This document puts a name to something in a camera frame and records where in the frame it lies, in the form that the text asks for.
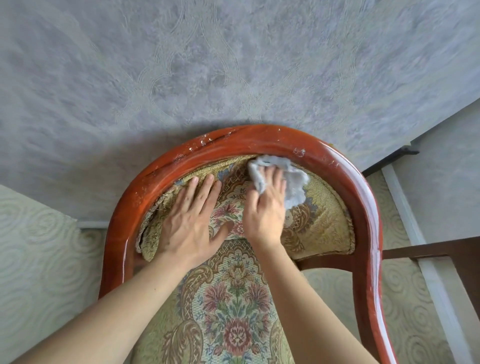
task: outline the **baseboard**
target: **baseboard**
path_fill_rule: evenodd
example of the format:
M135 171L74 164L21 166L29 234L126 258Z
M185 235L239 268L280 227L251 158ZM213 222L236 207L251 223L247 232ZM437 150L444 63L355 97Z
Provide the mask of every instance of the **baseboard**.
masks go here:
M395 174L393 166L388 165L383 167L382 173L411 244L426 244L423 233L408 204L407 197L403 193L402 186ZM457 364L475 364L470 353L470 347L465 340L460 321L456 316L447 290L433 263L434 259L435 258L419 259L419 266L428 290L430 291L430 296L437 310L448 344L450 345L450 350Z
M107 229L109 221L77 221L79 229Z

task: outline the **floral upholstery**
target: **floral upholstery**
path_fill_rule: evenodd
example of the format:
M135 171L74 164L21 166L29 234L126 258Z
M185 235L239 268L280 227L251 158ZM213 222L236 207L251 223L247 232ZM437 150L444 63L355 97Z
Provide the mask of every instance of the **floral upholstery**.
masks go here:
M164 218L168 215L180 188L197 175L203 181L208 173L223 183L222 192L210 220L215 233L227 220L235 222L227 239L243 238L241 223L245 192L249 184L247 162L256 156L239 156L215 162L185 175L164 193L145 217L137 241L137 250L152 260ZM355 248L353 225L345 204L335 190L319 176L303 169L310 177L305 186L305 203L287 211L281 241L293 259L316 254L350 254Z
M132 364L293 363L263 272L245 239L189 272L150 321Z

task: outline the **curved wooden frame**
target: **curved wooden frame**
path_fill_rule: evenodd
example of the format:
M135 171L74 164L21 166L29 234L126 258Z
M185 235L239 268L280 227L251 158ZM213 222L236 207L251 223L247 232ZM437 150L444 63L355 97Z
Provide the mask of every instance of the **curved wooden frame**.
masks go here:
M140 172L123 193L108 226L99 296L133 276L140 225L163 192L201 165L246 154L287 157L322 177L342 197L353 220L355 252L312 256L296 263L300 270L331 267L351 271L361 341L377 360L396 363L382 310L382 225L373 193L360 171L341 153L312 135L284 126L216 130L168 151Z

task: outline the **cleaning rag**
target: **cleaning rag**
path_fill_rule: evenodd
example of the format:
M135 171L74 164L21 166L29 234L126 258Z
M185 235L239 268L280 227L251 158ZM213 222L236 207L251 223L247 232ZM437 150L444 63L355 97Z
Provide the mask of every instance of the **cleaning rag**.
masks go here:
M309 177L304 171L292 166L292 162L288 158L260 156L248 162L248 171L256 190L262 194L266 188L265 178L258 171L258 167L268 167L272 165L283 170L283 178L287 181L285 209L288 210L296 205L303 204L306 199L303 187L308 183Z

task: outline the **person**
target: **person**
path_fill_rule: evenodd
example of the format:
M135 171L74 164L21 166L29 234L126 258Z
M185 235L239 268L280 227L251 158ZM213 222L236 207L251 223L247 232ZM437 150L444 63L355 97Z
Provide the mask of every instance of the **person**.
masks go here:
M243 229L267 279L295 363L376 363L327 307L280 243L285 220L282 170L261 168L267 188L249 188ZM182 189L166 218L150 264L64 327L14 361L15 364L123 363L148 322L189 270L215 254L230 223L209 238L208 224L221 189L208 175Z

